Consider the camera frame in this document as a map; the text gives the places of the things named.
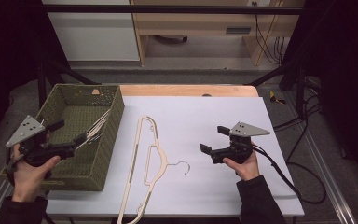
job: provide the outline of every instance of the white cabinet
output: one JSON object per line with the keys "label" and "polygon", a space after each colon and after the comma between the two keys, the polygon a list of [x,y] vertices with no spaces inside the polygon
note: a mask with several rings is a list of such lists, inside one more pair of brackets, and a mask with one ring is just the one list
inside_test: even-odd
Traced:
{"label": "white cabinet", "polygon": [[[43,0],[44,4],[128,5],[126,0]],[[68,61],[139,61],[130,13],[49,13]]]}

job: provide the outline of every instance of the black metal frame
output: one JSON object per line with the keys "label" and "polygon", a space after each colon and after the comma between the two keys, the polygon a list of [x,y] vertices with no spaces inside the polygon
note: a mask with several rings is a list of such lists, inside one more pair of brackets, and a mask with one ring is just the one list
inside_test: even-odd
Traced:
{"label": "black metal frame", "polygon": [[[188,13],[188,14],[254,14],[254,15],[310,15],[320,13],[320,8],[307,9],[303,7],[222,7],[222,6],[132,6],[132,5],[26,5],[22,9],[25,12],[53,12],[53,13]],[[307,40],[310,39],[308,35],[306,40],[303,41],[300,47],[307,46]],[[304,48],[299,48],[295,55],[298,56],[305,53]],[[263,77],[244,85],[258,86],[263,82],[269,80],[277,75],[286,73],[289,78],[283,78],[280,87],[283,90],[289,90],[296,82],[298,76],[298,66],[301,64],[297,57],[291,62],[283,62],[279,68],[269,72]],[[39,75],[39,102],[40,105],[46,100],[46,88],[43,87],[44,77],[49,76],[49,70],[46,67],[55,69],[56,71],[65,73],[74,77],[75,79],[85,84],[97,84],[91,80],[82,77],[78,73],[72,71],[70,68],[65,67],[55,61],[49,59],[48,61],[40,62],[41,67],[38,71]],[[297,98],[302,96],[303,85],[299,85],[300,90],[297,90]],[[302,105],[297,101],[297,112],[303,116]]]}

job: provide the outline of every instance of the black cable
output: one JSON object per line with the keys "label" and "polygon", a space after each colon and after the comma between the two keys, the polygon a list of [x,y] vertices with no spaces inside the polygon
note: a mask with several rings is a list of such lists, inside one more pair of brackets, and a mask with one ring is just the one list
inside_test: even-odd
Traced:
{"label": "black cable", "polygon": [[278,61],[278,65],[281,65],[280,64],[280,61],[279,61],[279,42],[280,42],[280,37],[275,37],[275,41],[274,41],[274,57],[275,59]]}
{"label": "black cable", "polygon": [[284,49],[284,37],[282,37],[282,39],[281,39],[281,52],[280,52],[281,64],[283,63],[283,57],[284,57],[283,49]]}
{"label": "black cable", "polygon": [[271,162],[271,166],[274,167],[274,169],[276,170],[278,175],[281,177],[281,179],[297,195],[298,199],[301,202],[303,202],[301,192],[298,189],[296,189],[296,187],[292,184],[292,182],[289,181],[289,179],[287,179],[287,177],[283,174],[282,170],[279,168],[278,164],[269,156],[269,154],[267,154],[267,152],[263,148],[261,148],[257,145],[253,145],[253,150],[260,153],[261,155],[265,156],[267,159],[269,159],[269,161]]}
{"label": "black cable", "polygon": [[[312,99],[312,98],[314,98],[314,97],[317,97],[317,95],[312,95],[310,98],[308,98],[308,99],[306,100],[306,103],[307,103],[310,99]],[[306,111],[305,111],[305,114],[309,113],[309,112],[312,110],[312,108],[314,108],[315,106],[316,106],[316,105],[313,105],[309,110],[306,110]],[[286,122],[283,123],[283,124],[274,126],[273,129],[274,129],[274,131],[275,131],[276,129],[279,129],[279,128],[283,127],[283,126],[292,124],[293,122],[297,121],[298,119],[301,119],[301,117],[296,117],[296,118],[294,118],[294,119],[291,119],[291,120],[289,120],[289,121],[286,121]]]}
{"label": "black cable", "polygon": [[268,51],[268,53],[269,53],[269,56],[267,55],[267,53],[266,53],[266,51],[264,50],[263,46],[260,44],[260,41],[258,40],[258,35],[257,35],[258,32],[260,32],[260,34],[261,34],[261,31],[260,31],[260,29],[258,28],[257,15],[255,15],[255,40],[257,41],[258,46],[260,46],[261,50],[264,52],[264,55],[266,55],[266,58],[268,59],[268,61],[269,61],[270,63],[275,63],[275,64],[277,64],[277,62],[272,62],[271,59],[269,58],[269,56],[270,56],[270,57],[272,57],[272,56],[271,56],[271,53],[269,52],[269,46],[268,46],[267,43],[264,41],[264,36],[263,36],[262,34],[261,34],[261,38],[262,38],[263,41],[264,41],[264,44],[265,44],[265,46],[266,46],[266,48],[267,48],[267,51]]}
{"label": "black cable", "polygon": [[322,181],[322,179],[317,176],[314,172],[312,172],[312,170],[308,169],[307,167],[301,165],[301,164],[298,164],[296,162],[292,162],[292,161],[289,161],[286,163],[286,165],[294,165],[294,166],[297,166],[297,167],[300,167],[301,169],[309,172],[311,175],[315,176],[315,178],[319,181],[319,183],[321,183],[321,186],[323,188],[323,193],[324,195],[322,196],[322,199],[319,200],[319,201],[316,201],[316,202],[313,202],[313,201],[309,201],[309,200],[304,200],[305,203],[311,203],[311,204],[320,204],[320,203],[323,203],[324,200],[326,199],[327,197],[327,191],[326,191],[326,187],[324,185],[324,182]]}
{"label": "black cable", "polygon": [[287,162],[286,164],[288,165],[296,165],[302,169],[304,169],[305,171],[308,171],[310,174],[312,174],[313,176],[316,177],[316,179],[318,179],[318,181],[321,183],[322,188],[323,188],[323,197],[321,200],[313,202],[310,200],[306,200],[302,197],[301,192],[292,184],[292,182],[289,181],[289,179],[287,179],[287,177],[283,174],[282,170],[279,168],[278,164],[269,156],[269,154],[267,154],[267,152],[262,148],[259,147],[257,145],[253,145],[253,150],[260,153],[261,155],[265,156],[267,159],[269,159],[269,161],[271,162],[271,166],[273,166],[275,168],[275,170],[277,171],[278,175],[282,178],[282,180],[287,184],[287,186],[289,186],[289,188],[297,195],[298,199],[302,202],[302,203],[310,203],[310,204],[320,204],[322,202],[324,202],[324,200],[326,199],[327,196],[327,191],[325,189],[324,183],[322,181],[322,179],[317,176],[314,172],[312,172],[310,169],[306,168],[303,165],[300,165],[298,163],[295,162]]}
{"label": "black cable", "polygon": [[[321,108],[317,108],[317,109],[315,109],[315,110],[309,112],[308,116],[310,116],[310,115],[312,115],[312,114],[314,114],[314,113],[316,113],[316,112],[318,112],[318,111],[321,111]],[[293,126],[295,126],[295,125],[297,125],[297,124],[302,123],[303,121],[304,121],[304,120],[301,120],[301,121],[299,121],[299,122],[297,122],[297,123],[293,123],[293,124],[290,124],[290,125],[288,124],[286,127],[282,128],[282,129],[274,130],[274,132],[277,133],[277,132],[284,131],[284,130],[290,128],[290,127],[293,127]]]}
{"label": "black cable", "polygon": [[54,221],[51,219],[51,217],[48,216],[48,214],[45,212],[45,214],[43,215],[43,219],[48,223],[48,224],[55,224]]}

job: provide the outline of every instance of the gray floor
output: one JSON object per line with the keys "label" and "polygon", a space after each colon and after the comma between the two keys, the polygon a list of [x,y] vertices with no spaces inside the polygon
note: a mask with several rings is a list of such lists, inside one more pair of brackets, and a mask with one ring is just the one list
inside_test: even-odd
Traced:
{"label": "gray floor", "polygon": [[[72,66],[84,76],[103,83],[242,84],[266,74],[276,65],[264,60],[261,66],[251,66],[241,38],[190,37],[185,43],[152,38],[144,67],[129,62],[72,63]],[[65,78],[68,82],[73,81],[69,77]],[[275,91],[278,99],[290,100],[288,96],[293,96],[291,91],[277,91],[276,84],[279,79],[275,77],[258,88],[259,95],[265,99],[273,125],[295,117],[289,104],[282,105],[269,100],[271,90]],[[310,95],[312,93],[306,91],[306,96]],[[11,93],[11,97],[13,103],[0,124],[0,170],[4,164],[5,142],[26,115],[37,113],[36,82],[32,81],[17,88]],[[317,103],[317,100],[310,102],[311,105]],[[296,125],[285,131],[276,132],[284,157],[288,156],[300,136],[300,130],[301,127]],[[340,144],[323,114],[315,113],[310,116],[308,130],[358,223],[358,165],[355,161],[342,159]],[[300,142],[291,161],[318,173],[305,140]],[[305,199],[316,201],[322,197],[320,184],[313,176],[295,166],[289,166],[289,170],[295,185]],[[297,223],[341,223],[329,197],[321,204],[304,203],[303,207],[306,215],[300,217]],[[229,221],[229,219],[170,220],[171,223],[229,223]],[[157,221],[144,219],[143,223],[157,223]]]}

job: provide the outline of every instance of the black curtain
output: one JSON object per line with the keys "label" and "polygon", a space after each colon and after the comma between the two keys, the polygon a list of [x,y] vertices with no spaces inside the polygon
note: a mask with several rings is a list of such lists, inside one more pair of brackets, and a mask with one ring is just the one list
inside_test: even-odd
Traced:
{"label": "black curtain", "polygon": [[[37,67],[43,61],[69,67],[48,14],[24,10],[30,4],[42,2],[0,0],[0,121],[9,107],[11,90],[37,79]],[[48,74],[48,80],[62,82],[57,72]]]}
{"label": "black curtain", "polygon": [[[299,20],[287,60],[316,21]],[[358,162],[358,1],[337,0],[301,57],[306,76],[322,82],[321,100],[337,138]]]}

